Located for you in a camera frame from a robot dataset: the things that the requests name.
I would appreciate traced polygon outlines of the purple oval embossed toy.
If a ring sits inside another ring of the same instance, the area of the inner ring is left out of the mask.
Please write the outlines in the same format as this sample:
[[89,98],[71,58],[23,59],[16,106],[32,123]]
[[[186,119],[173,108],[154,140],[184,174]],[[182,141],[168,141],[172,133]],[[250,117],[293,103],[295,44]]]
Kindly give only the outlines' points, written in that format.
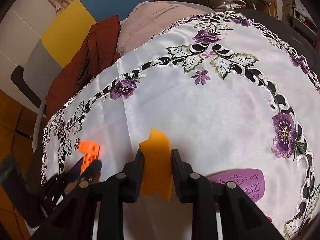
[[243,168],[221,172],[209,177],[209,180],[224,185],[228,181],[236,183],[253,202],[260,200],[265,193],[265,178],[261,170]]

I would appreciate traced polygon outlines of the orange holed toy block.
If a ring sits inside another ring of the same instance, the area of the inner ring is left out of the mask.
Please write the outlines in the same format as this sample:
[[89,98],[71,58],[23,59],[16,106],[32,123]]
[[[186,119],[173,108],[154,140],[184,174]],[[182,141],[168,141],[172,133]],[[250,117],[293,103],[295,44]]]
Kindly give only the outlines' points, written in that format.
[[100,145],[92,141],[82,141],[78,151],[84,155],[80,170],[82,174],[93,161],[99,159]]

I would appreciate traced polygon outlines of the yellow-orange curved foam block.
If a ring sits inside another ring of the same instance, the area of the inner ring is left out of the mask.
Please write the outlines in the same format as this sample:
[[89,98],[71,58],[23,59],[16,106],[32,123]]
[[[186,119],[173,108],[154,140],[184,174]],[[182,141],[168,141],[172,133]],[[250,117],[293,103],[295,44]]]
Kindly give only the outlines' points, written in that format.
[[172,170],[171,146],[168,137],[155,129],[150,131],[148,140],[139,144],[144,155],[144,172],[140,193],[147,197],[171,200]]

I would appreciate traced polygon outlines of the wooden wardrobe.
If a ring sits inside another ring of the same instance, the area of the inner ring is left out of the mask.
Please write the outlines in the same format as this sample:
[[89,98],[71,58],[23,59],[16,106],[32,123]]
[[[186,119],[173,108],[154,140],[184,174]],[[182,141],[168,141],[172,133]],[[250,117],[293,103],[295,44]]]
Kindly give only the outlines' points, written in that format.
[[[41,187],[42,146],[33,152],[37,115],[1,91],[1,159],[13,154],[31,191]],[[1,189],[1,224],[12,239],[29,239],[30,233],[7,194]]]

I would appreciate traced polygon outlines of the black rolled mat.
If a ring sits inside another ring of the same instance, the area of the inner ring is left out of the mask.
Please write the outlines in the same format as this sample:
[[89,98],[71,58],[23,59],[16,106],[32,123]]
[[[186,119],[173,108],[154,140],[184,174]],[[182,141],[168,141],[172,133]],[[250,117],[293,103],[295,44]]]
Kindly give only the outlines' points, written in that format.
[[18,65],[12,72],[10,79],[23,95],[37,108],[40,109],[41,99],[32,91],[23,78],[24,68]]

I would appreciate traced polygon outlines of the white floral embroidered tablecloth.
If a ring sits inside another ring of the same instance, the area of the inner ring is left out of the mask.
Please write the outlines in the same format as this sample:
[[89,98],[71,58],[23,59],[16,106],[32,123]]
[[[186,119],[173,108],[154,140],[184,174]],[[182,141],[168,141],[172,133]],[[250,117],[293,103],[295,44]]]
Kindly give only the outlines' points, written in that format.
[[63,99],[44,129],[42,182],[84,141],[100,145],[105,180],[153,129],[205,176],[261,170],[258,206],[285,239],[319,212],[319,54],[274,24],[214,12],[159,29]]

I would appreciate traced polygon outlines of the rust red blanket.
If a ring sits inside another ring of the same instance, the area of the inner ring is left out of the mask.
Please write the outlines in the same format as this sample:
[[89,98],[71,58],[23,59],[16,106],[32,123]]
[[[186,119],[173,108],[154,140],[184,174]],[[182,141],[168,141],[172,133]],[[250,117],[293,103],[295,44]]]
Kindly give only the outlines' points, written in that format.
[[50,120],[72,96],[89,84],[92,78],[120,58],[117,52],[120,31],[121,25],[117,15],[98,22],[90,28],[81,48],[57,75],[48,90],[47,120]]

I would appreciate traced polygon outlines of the grey yellow blue headboard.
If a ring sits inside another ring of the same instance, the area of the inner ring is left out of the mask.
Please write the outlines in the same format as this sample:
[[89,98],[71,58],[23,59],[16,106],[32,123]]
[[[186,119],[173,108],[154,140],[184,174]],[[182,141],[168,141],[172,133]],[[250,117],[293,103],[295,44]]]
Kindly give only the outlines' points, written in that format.
[[80,49],[92,25],[113,15],[128,17],[136,5],[152,0],[75,0],[47,30],[34,47],[24,68],[23,78],[41,99],[59,72]]

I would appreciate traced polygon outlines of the pink quilted cushion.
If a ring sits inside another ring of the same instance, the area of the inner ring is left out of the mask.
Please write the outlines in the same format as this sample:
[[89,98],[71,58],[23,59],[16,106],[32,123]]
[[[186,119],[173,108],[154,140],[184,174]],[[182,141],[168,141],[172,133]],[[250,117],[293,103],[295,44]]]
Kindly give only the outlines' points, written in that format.
[[120,22],[117,52],[124,55],[148,42],[154,35],[161,33],[173,23],[193,15],[214,12],[200,4],[174,1],[156,1],[139,3]]

